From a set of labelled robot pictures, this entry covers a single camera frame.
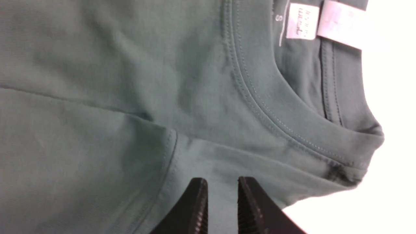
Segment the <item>green t-shirt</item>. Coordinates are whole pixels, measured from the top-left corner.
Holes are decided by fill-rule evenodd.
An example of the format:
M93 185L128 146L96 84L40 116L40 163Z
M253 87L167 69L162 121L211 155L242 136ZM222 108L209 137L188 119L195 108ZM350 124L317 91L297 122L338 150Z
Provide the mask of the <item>green t-shirt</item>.
M383 142L361 52L279 46L286 4L2 1L0 233L147 234L193 177L222 234L239 176L281 208L356 187Z

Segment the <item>white background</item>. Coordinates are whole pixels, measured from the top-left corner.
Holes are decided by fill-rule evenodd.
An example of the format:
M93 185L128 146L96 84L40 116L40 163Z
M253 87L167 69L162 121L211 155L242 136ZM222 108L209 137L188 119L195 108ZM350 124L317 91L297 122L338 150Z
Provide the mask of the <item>white background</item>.
M284 212L308 234L416 234L416 3L369 0L364 89L385 142L357 189Z

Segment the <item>size label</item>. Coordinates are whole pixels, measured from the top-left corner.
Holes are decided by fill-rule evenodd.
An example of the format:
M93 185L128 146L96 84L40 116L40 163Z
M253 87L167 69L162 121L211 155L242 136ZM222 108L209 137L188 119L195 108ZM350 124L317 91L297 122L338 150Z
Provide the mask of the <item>size label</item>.
M313 40L319 18L319 7L291 3L286 38Z
M366 25L365 11L325 0L317 34L362 49L366 41Z

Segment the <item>care tag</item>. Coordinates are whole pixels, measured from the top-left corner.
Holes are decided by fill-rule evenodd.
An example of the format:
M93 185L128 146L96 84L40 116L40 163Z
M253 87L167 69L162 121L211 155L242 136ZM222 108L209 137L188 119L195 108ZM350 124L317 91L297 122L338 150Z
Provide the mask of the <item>care tag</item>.
M313 40L319 18L319 7L291 3L286 38Z
M366 40L366 22L365 11L325 0L318 36L362 50Z

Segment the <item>black clamp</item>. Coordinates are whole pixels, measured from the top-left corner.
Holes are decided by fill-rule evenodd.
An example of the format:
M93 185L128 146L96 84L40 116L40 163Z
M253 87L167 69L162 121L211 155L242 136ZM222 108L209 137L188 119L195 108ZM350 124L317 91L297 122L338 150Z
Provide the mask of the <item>black clamp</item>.
M253 177L238 179L239 234L305 234ZM150 234L208 234L208 183L193 178L179 201Z

